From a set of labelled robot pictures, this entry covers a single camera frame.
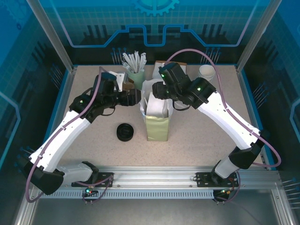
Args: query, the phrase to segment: cup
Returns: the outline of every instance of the cup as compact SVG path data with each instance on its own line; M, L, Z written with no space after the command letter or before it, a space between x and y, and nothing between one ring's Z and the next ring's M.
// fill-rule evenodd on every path
M127 71L128 77L134 81L135 89L141 90L143 82L145 81L145 70L141 70L137 74Z
M216 71L213 66L211 65L203 65L199 68L198 77L202 77L207 81L211 82L216 74Z

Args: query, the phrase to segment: enclosure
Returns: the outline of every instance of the enclosure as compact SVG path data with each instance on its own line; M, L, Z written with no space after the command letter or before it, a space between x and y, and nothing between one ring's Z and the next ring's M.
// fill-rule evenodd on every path
M287 224L300 219L300 2L296 0L0 0L0 180L2 224ZM113 172L108 194L94 205L82 188L65 185L35 203L24 197L17 165L62 122L74 98L92 87L99 66L125 71L123 53L146 53L145 78L157 60L181 49L206 53L220 71L227 103L269 132L256 163L240 170L232 202L212 201L212 187L193 176L210 172L234 148L232 139L198 110L175 111L167 142L147 141L140 106L98 117L60 164L89 161ZM209 64L195 52L191 79ZM211 84L217 88L218 80ZM133 139L115 134L130 123ZM30 197L40 193L31 186Z

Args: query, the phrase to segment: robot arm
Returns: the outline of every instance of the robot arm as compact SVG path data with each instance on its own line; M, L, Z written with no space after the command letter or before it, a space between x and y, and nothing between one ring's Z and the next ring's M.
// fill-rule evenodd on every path
M80 164L68 166L57 165L61 157L77 136L85 130L97 116L104 115L105 109L115 109L116 105L136 105L141 100L141 93L139 90L122 89L122 83L125 78L125 73L102 73L100 86L92 105L80 118L65 127L64 125L78 116L91 101L98 82L97 76L94 82L94 87L91 88L90 95L83 93L74 99L65 118L47 141L36 152L31 154L28 159L20 158L18 160L21 171L26 177L28 177L37 158L41 158L32 175L31 182L45 194L50 195L61 185L70 184L76 181L90 181L91 183L96 183L98 179L98 169L89 162L82 162ZM64 129L52 140L52 142L49 143L51 137L60 128ZM49 143L49 145L41 157L41 151L47 143Z
M153 84L153 95L156 98L171 98L198 109L214 120L236 143L237 147L230 155L214 167L211 179L218 184L233 172L248 169L259 155L263 143L236 122L227 108L255 133L261 134L260 130L247 123L230 106L224 108L221 96L213 85L200 77L191 81L178 63L172 62L160 67L159 73L164 81Z

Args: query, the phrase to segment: paper bag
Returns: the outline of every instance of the paper bag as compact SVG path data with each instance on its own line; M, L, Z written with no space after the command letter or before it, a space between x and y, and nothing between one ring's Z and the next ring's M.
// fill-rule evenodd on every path
M150 81L144 81L142 84L142 99L141 99L141 113L144 118L146 129L147 129L147 140L148 141L160 141L166 142L168 140L168 131L169 131L169 123L170 118L173 113L172 100L165 100L165 105L167 108L167 116L156 117L156 116L148 116L147 113L147 102L152 92L152 85L156 82L163 81L162 79L153 79Z

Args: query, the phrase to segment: white cup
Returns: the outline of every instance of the white cup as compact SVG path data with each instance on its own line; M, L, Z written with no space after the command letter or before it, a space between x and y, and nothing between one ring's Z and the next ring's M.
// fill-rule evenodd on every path
M216 71L213 66L211 65L203 65L199 68L198 77L202 77L207 81L211 82L216 74Z

